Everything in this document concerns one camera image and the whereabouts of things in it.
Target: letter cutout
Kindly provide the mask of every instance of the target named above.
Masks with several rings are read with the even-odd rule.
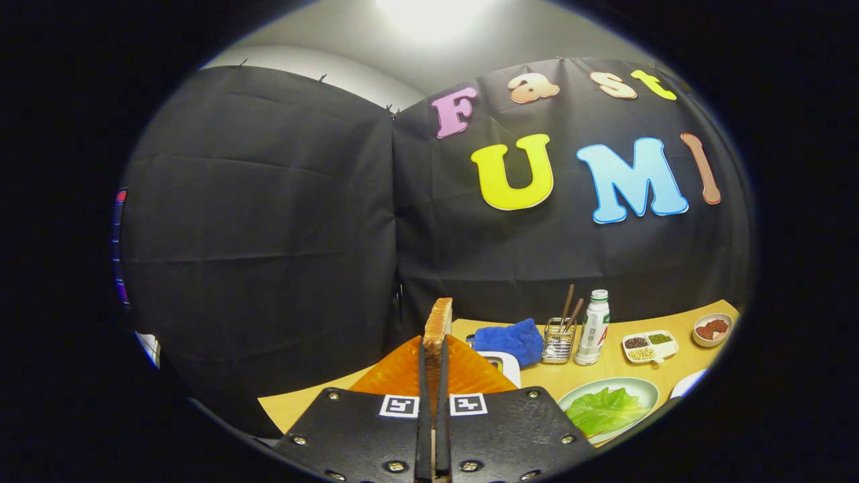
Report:
[[[516,141],[516,147],[525,150],[531,164],[531,184],[524,188],[511,188],[507,182],[504,169],[507,146],[495,144],[474,151],[472,161],[478,165],[480,192],[486,203],[498,210],[512,211],[531,208],[549,198],[555,180],[545,152],[548,142],[545,134],[532,134]]]
[[[472,115],[472,103],[468,99],[474,99],[478,96],[478,91],[473,87],[466,87],[453,94],[439,97],[432,101],[432,107],[438,111],[439,130],[436,136],[439,139],[453,136],[457,132],[463,132],[468,128],[468,123],[460,120],[460,114],[465,117]]]
[[[591,72],[591,80],[600,85],[600,89],[611,97],[619,99],[635,99],[638,93],[632,87],[624,84],[624,80],[611,72]]]
[[[510,99],[517,104],[534,102],[540,97],[552,97],[561,91],[560,87],[550,83],[549,79],[537,72],[514,77],[507,83],[507,89],[513,89],[510,92]]]
[[[648,188],[653,187],[650,210],[664,217],[684,213],[689,202],[680,194],[677,181],[662,152],[664,144],[656,138],[639,138],[635,143],[632,168],[604,144],[581,148],[576,156],[588,164],[594,177],[598,208],[596,223],[617,223],[626,219],[626,208],[618,203],[614,188],[639,217],[647,208]]]
[[[692,157],[695,158],[695,163],[698,165],[698,172],[701,174],[701,181],[704,183],[704,201],[708,205],[718,205],[722,202],[722,193],[716,186],[716,180],[713,179],[713,171],[710,170],[710,162],[707,161],[707,155],[704,154],[704,145],[698,136],[684,132],[680,134],[680,139],[692,152]]]
[[[659,85],[659,79],[657,79],[654,76],[651,76],[650,74],[644,72],[643,70],[636,70],[635,72],[632,72],[630,74],[630,76],[633,76],[636,79],[643,82],[644,85],[649,87],[650,90],[652,90],[654,93],[656,93],[656,95],[659,95],[660,97],[664,97],[665,99],[668,99],[669,101],[676,101],[677,100],[677,95],[675,93],[671,92],[670,90],[663,89],[662,86]]]

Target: yellow letter u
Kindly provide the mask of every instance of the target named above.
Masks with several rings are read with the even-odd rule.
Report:
[[[525,150],[531,164],[531,184],[524,188],[511,188],[504,169],[504,155],[507,146],[495,144],[474,151],[472,161],[478,165],[480,192],[486,203],[499,210],[522,210],[539,205],[549,198],[555,180],[551,175],[549,155],[545,146],[549,137],[545,134],[532,134],[516,141],[516,147]]]

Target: white bottle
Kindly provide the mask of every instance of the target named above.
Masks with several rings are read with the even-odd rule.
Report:
[[[591,292],[587,320],[582,324],[579,349],[573,360],[579,365],[590,365],[600,358],[603,344],[608,335],[608,290]]]

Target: pink letter f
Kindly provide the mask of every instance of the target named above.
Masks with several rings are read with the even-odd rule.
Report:
[[[435,107],[436,111],[438,111],[439,130],[437,136],[439,139],[446,138],[457,132],[463,132],[468,127],[468,123],[460,120],[459,114],[465,117],[472,115],[472,103],[468,99],[462,99],[457,104],[456,100],[461,98],[473,99],[477,96],[478,91],[475,88],[466,87],[453,94],[439,97],[432,102],[432,107]]]

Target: blue towel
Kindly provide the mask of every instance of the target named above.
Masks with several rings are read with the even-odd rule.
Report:
[[[475,351],[495,351],[512,354],[520,367],[536,364],[543,357],[543,336],[534,319],[507,327],[483,327],[474,333]]]

